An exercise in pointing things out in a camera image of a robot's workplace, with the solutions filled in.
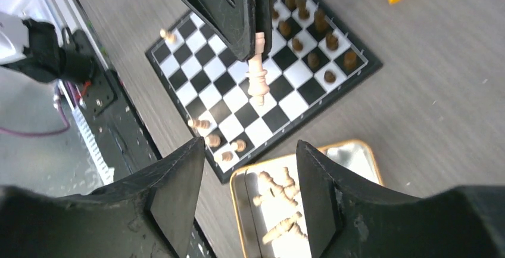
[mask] black square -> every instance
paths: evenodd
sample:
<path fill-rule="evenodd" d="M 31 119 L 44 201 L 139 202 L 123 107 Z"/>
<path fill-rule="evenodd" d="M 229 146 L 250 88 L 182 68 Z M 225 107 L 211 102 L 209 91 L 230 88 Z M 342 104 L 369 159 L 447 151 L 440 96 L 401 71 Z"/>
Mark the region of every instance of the black square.
<path fill-rule="evenodd" d="M 214 85 L 221 95 L 226 94 L 230 91 L 234 86 L 236 86 L 235 81 L 231 77 L 228 72 L 223 73 L 216 81 L 214 81 Z"/>
<path fill-rule="evenodd" d="M 175 91 L 184 85 L 186 81 L 188 81 L 188 78 L 184 72 L 182 72 L 182 69 L 177 69 L 177 71 L 169 78 L 169 82 L 172 84 Z"/>
<path fill-rule="evenodd" d="M 310 105 L 321 98 L 321 96 L 323 96 L 326 91 L 321 87 L 319 82 L 317 82 L 317 80 L 312 77 L 298 88 L 298 93 L 300 93 L 303 99 L 305 99 L 305 102 Z"/>
<path fill-rule="evenodd" d="M 237 140 L 243 140 L 245 142 L 245 149 L 241 152 L 236 152 L 239 158 L 254 149 L 253 142 L 251 139 L 249 139 L 249 136 L 247 136 L 245 132 L 242 132 L 240 135 L 238 135 L 235 139 L 232 140 L 232 142 L 235 142 Z"/>
<path fill-rule="evenodd" d="M 312 23 L 310 26 L 307 27 L 307 31 L 317 42 L 320 42 L 325 38 L 326 34 L 331 32 L 332 30 L 328 26 L 328 29 L 325 30 L 324 32 L 318 32 L 316 30 L 316 24 Z"/>
<path fill-rule="evenodd" d="M 183 43 L 175 52 L 174 57 L 179 63 L 179 65 L 183 64 L 193 53 L 188 46 Z"/>
<path fill-rule="evenodd" d="M 204 114 L 207 111 L 202 99 L 200 97 L 196 97 L 193 101 L 191 101 L 187 106 L 186 110 L 191 118 L 198 118 L 200 115 Z"/>
<path fill-rule="evenodd" d="M 250 96 L 247 91 L 249 89 L 249 78 L 244 79 L 238 86 L 240 86 L 240 89 L 244 92 L 245 96 L 247 96 L 247 99 L 251 99 L 252 96 Z"/>
<path fill-rule="evenodd" d="M 202 67 L 204 67 L 212 58 L 214 58 L 216 54 L 212 50 L 212 48 L 206 43 L 197 53 L 195 57 Z"/>
<path fill-rule="evenodd" d="M 216 105 L 212 106 L 209 112 L 218 125 L 232 114 L 230 108 L 228 108 L 225 101 L 222 99 Z"/>
<path fill-rule="evenodd" d="M 207 24 L 204 24 L 202 27 L 200 27 L 200 32 L 206 39 L 210 39 L 210 37 L 215 34 L 212 28 Z"/>
<path fill-rule="evenodd" d="M 234 62 L 237 61 L 236 56 L 229 48 L 225 48 L 225 50 L 221 52 L 221 54 L 219 54 L 219 59 L 225 65 L 226 68 L 230 67 Z"/>
<path fill-rule="evenodd" d="M 279 66 L 279 68 L 284 71 L 291 64 L 294 64 L 298 60 L 298 57 L 288 46 L 283 47 L 279 52 L 272 56 L 273 61 Z"/>
<path fill-rule="evenodd" d="M 215 128 L 211 132 L 211 134 L 219 136 L 219 138 L 221 138 L 221 141 L 219 142 L 219 146 L 217 146 L 217 147 L 210 147 L 210 150 L 212 151 L 212 153 L 215 153 L 217 150 L 219 150 L 219 148 L 221 148 L 222 146 L 224 146 L 226 144 L 226 138 L 225 138 L 225 136 L 223 136 L 223 132 L 221 132 L 221 130 L 219 129 L 219 127 Z"/>
<path fill-rule="evenodd" d="M 154 58 L 156 58 L 156 60 L 158 61 L 158 64 L 160 64 L 162 61 L 165 60 L 165 58 L 167 58 L 170 55 L 170 50 L 166 44 L 162 44 L 152 54 L 154 55 Z"/>
<path fill-rule="evenodd" d="M 308 64 L 308 55 L 311 53 L 315 53 L 317 55 L 317 58 L 319 58 L 319 65 L 314 69 L 310 68 Z M 318 46 L 312 49 L 306 56 L 303 57 L 302 60 L 307 65 L 307 67 L 309 67 L 309 69 L 312 70 L 313 73 L 316 73 L 318 70 L 322 69 L 325 65 L 327 65 L 330 62 L 330 59 L 328 59 L 325 53 Z"/>
<path fill-rule="evenodd" d="M 244 129 L 260 117 L 249 102 L 237 110 L 235 116 Z"/>
<path fill-rule="evenodd" d="M 277 30 L 279 31 L 280 35 L 286 40 L 290 40 L 292 38 L 294 38 L 298 33 L 300 33 L 301 31 L 301 27 L 300 25 L 297 23 L 297 21 L 292 18 L 292 17 L 289 17 L 287 20 L 285 20 L 285 22 L 290 26 L 291 28 L 291 33 L 289 33 L 288 36 L 284 36 L 283 34 L 280 33 L 280 29 L 277 28 Z"/>
<path fill-rule="evenodd" d="M 193 24 L 193 21 L 188 19 L 186 23 L 183 23 L 179 28 L 179 33 L 184 39 L 187 39 L 196 30 L 197 27 Z"/>
<path fill-rule="evenodd" d="M 289 122 L 288 116 L 282 111 L 281 107 L 276 105 L 267 114 L 263 115 L 263 121 L 269 127 L 272 133 L 277 132 L 284 124 Z"/>
<path fill-rule="evenodd" d="M 358 54 L 358 56 L 356 56 L 356 67 L 355 67 L 355 68 L 353 68 L 353 69 L 349 69 L 349 70 L 348 70 L 348 69 L 346 69 L 346 68 L 344 67 L 344 56 L 345 56 L 345 54 L 346 54 L 346 53 L 348 53 L 348 52 L 350 52 L 350 51 L 354 52 L 352 48 L 349 48 L 348 50 L 346 50 L 344 53 L 342 53 L 339 57 L 337 57 L 337 58 L 335 59 L 335 63 L 336 63 L 336 65 L 337 65 L 338 67 L 340 67 L 340 69 L 341 69 L 341 70 L 345 73 L 345 75 L 347 75 L 347 76 L 348 76 L 348 75 L 350 75 L 350 74 L 351 74 L 353 71 L 355 71 L 357 68 L 359 68 L 360 66 L 362 66 L 362 65 L 363 65 L 363 63 L 364 63 L 364 62 L 363 62 L 363 60 L 361 59 L 361 57 L 360 57 L 360 56 L 359 56 L 359 54 Z"/>
<path fill-rule="evenodd" d="M 291 91 L 293 91 L 293 86 L 289 84 L 284 76 L 279 76 L 279 78 L 270 83 L 270 94 L 277 102 L 290 94 Z"/>
<path fill-rule="evenodd" d="M 200 70 L 200 72 L 195 75 L 190 81 L 197 93 L 200 93 L 200 91 L 204 90 L 204 88 L 210 84 L 210 79 L 203 70 Z"/>

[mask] dark brown chess piece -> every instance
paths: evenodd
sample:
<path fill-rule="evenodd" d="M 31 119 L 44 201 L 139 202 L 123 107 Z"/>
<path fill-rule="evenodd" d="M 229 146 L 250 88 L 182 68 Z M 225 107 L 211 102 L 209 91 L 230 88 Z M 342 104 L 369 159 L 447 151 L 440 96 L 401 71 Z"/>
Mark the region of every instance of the dark brown chess piece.
<path fill-rule="evenodd" d="M 331 51 L 338 49 L 338 38 L 332 32 L 326 34 L 326 47 Z"/>
<path fill-rule="evenodd" d="M 289 36 L 291 34 L 291 27 L 285 21 L 279 22 L 279 31 L 283 36 Z"/>
<path fill-rule="evenodd" d="M 293 38 L 293 49 L 295 51 L 302 51 L 303 44 L 300 42 L 298 38 Z"/>
<path fill-rule="evenodd" d="M 316 69 L 319 66 L 319 57 L 317 54 L 311 52 L 307 56 L 307 63 L 311 69 Z"/>
<path fill-rule="evenodd" d="M 356 68 L 357 55 L 354 51 L 348 51 L 344 55 L 344 67 L 348 71 Z"/>
<path fill-rule="evenodd" d="M 331 70 L 325 71 L 324 78 L 327 83 L 334 83 L 336 81 L 336 76 Z"/>
<path fill-rule="evenodd" d="M 306 20 L 310 17 L 310 13 L 307 10 L 307 0 L 295 0 L 295 4 L 298 8 L 298 16 L 302 20 Z"/>

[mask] chess pawn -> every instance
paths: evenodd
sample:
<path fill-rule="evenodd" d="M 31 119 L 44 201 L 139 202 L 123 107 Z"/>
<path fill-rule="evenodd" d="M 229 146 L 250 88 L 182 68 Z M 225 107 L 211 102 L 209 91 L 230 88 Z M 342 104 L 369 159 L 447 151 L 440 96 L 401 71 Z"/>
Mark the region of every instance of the chess pawn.
<path fill-rule="evenodd" d="M 301 213 L 296 212 L 293 216 L 284 219 L 274 226 L 267 234 L 261 239 L 263 244 L 266 245 L 273 240 L 281 237 L 283 234 L 287 233 L 295 225 L 298 219 L 301 218 Z"/>
<path fill-rule="evenodd" d="M 205 137 L 205 144 L 211 148 L 218 147 L 221 144 L 221 138 L 215 134 L 210 134 Z"/>
<path fill-rule="evenodd" d="M 167 31 L 166 29 L 160 30 L 160 36 L 168 43 L 175 43 L 177 41 L 177 37 L 175 37 L 173 33 Z"/>
<path fill-rule="evenodd" d="M 188 126 L 190 128 L 208 129 L 210 127 L 210 122 L 208 120 L 190 119 L 188 120 Z"/>

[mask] chessboard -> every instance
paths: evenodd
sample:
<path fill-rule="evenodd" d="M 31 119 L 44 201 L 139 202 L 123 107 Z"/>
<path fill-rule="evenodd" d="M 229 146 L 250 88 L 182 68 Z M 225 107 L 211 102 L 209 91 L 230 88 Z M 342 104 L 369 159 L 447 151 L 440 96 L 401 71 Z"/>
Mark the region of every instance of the chessboard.
<path fill-rule="evenodd" d="M 304 2 L 308 15 L 301 18 L 298 8 L 275 0 L 263 106 L 250 103 L 247 62 L 191 11 L 168 29 L 175 41 L 160 38 L 146 52 L 184 122 L 210 122 L 206 129 L 188 128 L 193 136 L 219 138 L 207 146 L 206 158 L 223 184 L 382 66 L 323 1 Z M 314 22 L 317 10 L 326 32 Z"/>

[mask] white robot part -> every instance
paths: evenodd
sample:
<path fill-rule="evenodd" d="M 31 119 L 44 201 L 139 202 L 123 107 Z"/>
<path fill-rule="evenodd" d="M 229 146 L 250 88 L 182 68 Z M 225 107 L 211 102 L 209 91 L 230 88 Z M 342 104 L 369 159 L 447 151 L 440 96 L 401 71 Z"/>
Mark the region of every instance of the white robot part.
<path fill-rule="evenodd" d="M 23 50 L 29 46 L 23 19 L 0 11 L 0 65 L 24 59 Z"/>

